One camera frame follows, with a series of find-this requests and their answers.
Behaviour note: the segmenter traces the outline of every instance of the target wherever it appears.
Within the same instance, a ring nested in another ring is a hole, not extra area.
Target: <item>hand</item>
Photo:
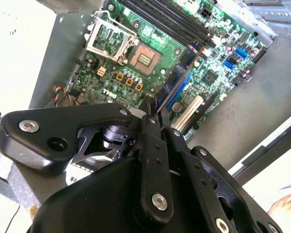
[[[291,233],[291,195],[285,196],[273,204],[268,214],[284,233]]]

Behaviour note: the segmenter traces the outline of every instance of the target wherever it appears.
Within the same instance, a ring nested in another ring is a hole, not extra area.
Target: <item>green circuit board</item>
[[[213,94],[218,94],[198,120],[200,124],[235,87],[235,78],[244,70],[250,70],[255,55],[266,47],[207,0],[170,2],[205,26],[219,41],[215,47],[205,47],[207,51],[195,62],[192,76],[177,98],[185,109],[197,95],[206,101]],[[185,47],[116,0],[110,0],[110,4],[113,6],[111,18],[135,32],[139,43],[129,48],[126,64],[123,65],[88,51],[73,89],[81,93],[78,98],[80,103],[118,102],[127,108],[138,108],[145,95],[153,97],[156,94]],[[210,12],[211,17],[205,15],[204,9]],[[93,46],[114,56],[124,38],[120,31],[101,26]],[[231,70],[224,65],[224,61],[236,48],[246,50],[248,58],[239,61]],[[176,113],[172,122],[181,114]]]

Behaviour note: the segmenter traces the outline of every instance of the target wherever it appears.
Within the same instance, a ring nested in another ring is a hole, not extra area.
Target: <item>screw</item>
[[[268,226],[271,228],[272,232],[274,232],[274,233],[278,233],[276,227],[274,227],[271,223],[268,224]]]
[[[207,153],[206,153],[203,149],[200,149],[199,152],[200,152],[202,155],[204,155],[204,156],[207,155]]]
[[[217,225],[217,228],[222,232],[222,233],[229,233],[229,228],[227,224],[220,218],[216,218],[215,224]]]
[[[125,115],[125,116],[128,115],[128,113],[125,110],[123,110],[123,109],[120,109],[120,113],[123,114],[123,115]]]
[[[156,121],[153,118],[149,118],[149,121],[151,121],[151,123],[156,124]]]
[[[40,129],[38,122],[34,120],[23,120],[18,124],[18,126],[22,131],[28,133],[35,133]]]
[[[152,203],[157,209],[159,209],[161,211],[167,210],[167,201],[166,201],[165,197],[163,197],[159,193],[153,194]]]
[[[175,134],[176,136],[178,136],[178,137],[181,136],[181,134],[180,134],[177,130],[174,131],[174,134]]]
[[[114,6],[112,4],[108,5],[108,11],[113,11],[114,10]]]

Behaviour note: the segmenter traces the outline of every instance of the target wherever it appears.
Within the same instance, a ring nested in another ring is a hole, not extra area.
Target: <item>gray floor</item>
[[[189,147],[201,145],[230,169],[291,116],[291,40],[278,37],[253,69],[201,125]]]

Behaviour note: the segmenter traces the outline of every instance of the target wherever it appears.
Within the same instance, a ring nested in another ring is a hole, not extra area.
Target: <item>wire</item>
[[[7,232],[8,232],[8,230],[9,230],[9,228],[10,228],[10,226],[11,226],[11,223],[12,223],[13,219],[15,218],[16,214],[18,213],[19,209],[20,209],[20,205],[18,206],[18,209],[16,210],[15,214],[14,214],[13,217],[11,218],[11,221],[9,222],[8,228],[5,230],[4,233],[7,233]]]
[[[69,100],[71,102],[73,102],[73,104],[75,105],[79,105],[74,99],[72,99],[72,97],[67,93],[67,90],[68,90],[68,86],[67,86],[67,89],[64,90],[61,86],[56,86],[55,87],[55,97],[54,97],[54,105],[55,107],[58,107],[58,98],[59,98],[59,93],[62,91],[65,95],[66,98],[69,98]]]

